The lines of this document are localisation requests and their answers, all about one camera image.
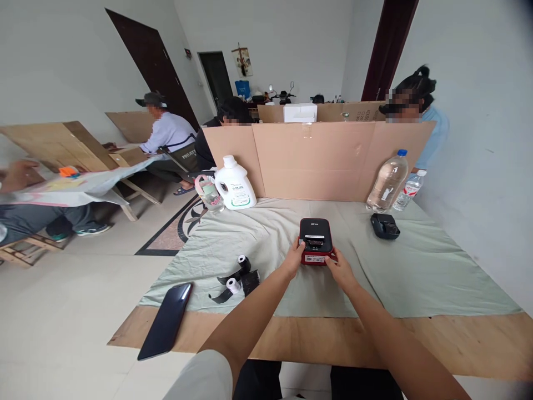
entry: motorcycle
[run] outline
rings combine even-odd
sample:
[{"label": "motorcycle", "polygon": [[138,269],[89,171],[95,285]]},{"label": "motorcycle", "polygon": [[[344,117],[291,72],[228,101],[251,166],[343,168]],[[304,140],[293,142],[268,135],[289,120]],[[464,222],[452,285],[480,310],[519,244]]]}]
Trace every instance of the motorcycle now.
[{"label": "motorcycle", "polygon": [[274,98],[279,98],[279,105],[282,106],[284,104],[291,104],[292,101],[290,100],[290,97],[296,97],[295,95],[291,94],[290,92],[293,91],[294,89],[294,81],[290,81],[290,90],[289,90],[289,93],[287,93],[286,91],[281,91],[279,94],[274,90],[273,86],[270,85],[269,87],[269,90],[271,92],[274,92],[276,93],[275,96],[272,96],[271,99],[274,99]]}]

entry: black cap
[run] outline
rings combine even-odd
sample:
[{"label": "black cap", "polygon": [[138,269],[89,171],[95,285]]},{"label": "black cap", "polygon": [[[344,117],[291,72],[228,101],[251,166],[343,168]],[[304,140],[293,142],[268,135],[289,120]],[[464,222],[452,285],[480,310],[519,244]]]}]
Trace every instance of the black cap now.
[{"label": "black cap", "polygon": [[144,99],[135,99],[135,102],[141,107],[156,106],[167,108],[167,100],[159,93],[150,92],[144,95]]}]

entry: white detergent bottle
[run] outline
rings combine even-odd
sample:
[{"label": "white detergent bottle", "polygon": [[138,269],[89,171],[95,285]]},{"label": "white detergent bottle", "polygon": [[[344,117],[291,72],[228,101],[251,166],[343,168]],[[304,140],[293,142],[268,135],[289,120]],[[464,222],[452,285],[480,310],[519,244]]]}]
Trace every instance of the white detergent bottle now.
[{"label": "white detergent bottle", "polygon": [[215,185],[229,209],[245,209],[257,204],[252,184],[246,177],[248,172],[235,161],[233,156],[224,157],[224,168],[215,174]]}]

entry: white wall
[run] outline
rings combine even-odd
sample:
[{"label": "white wall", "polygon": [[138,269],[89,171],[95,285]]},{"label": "white wall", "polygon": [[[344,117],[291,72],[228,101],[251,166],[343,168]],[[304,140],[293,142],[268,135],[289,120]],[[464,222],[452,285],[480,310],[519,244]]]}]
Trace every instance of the white wall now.
[{"label": "white wall", "polygon": [[[139,110],[149,89],[105,7],[159,31],[198,121],[212,118],[172,0],[4,0],[0,125],[78,120],[101,142],[124,142],[104,112]],[[0,163],[19,156],[13,147],[2,138]]]},{"label": "white wall", "polygon": [[308,102],[322,93],[326,100],[341,93],[352,14],[352,0],[175,0],[190,49],[213,97],[198,52],[222,51],[235,91],[239,80],[231,51],[248,47],[253,91],[272,83],[279,93],[294,81],[293,102]]},{"label": "white wall", "polygon": [[528,18],[513,1],[421,1],[393,86],[430,67],[451,128],[417,202],[533,314]]},{"label": "white wall", "polygon": [[343,78],[346,101],[361,101],[383,3],[384,0],[354,0]]}]

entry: door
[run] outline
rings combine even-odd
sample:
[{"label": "door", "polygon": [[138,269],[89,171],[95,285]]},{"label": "door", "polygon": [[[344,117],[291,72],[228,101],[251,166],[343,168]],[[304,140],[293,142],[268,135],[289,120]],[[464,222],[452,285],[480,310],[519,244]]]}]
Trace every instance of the door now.
[{"label": "door", "polygon": [[229,82],[228,70],[222,52],[198,53],[205,77],[211,89],[215,105],[221,105],[224,100],[233,97],[232,84]]},{"label": "door", "polygon": [[105,10],[150,90],[165,96],[168,110],[185,118],[197,131],[200,125],[159,32],[111,10]]},{"label": "door", "polygon": [[393,82],[418,0],[385,0],[361,101],[384,100]]}]

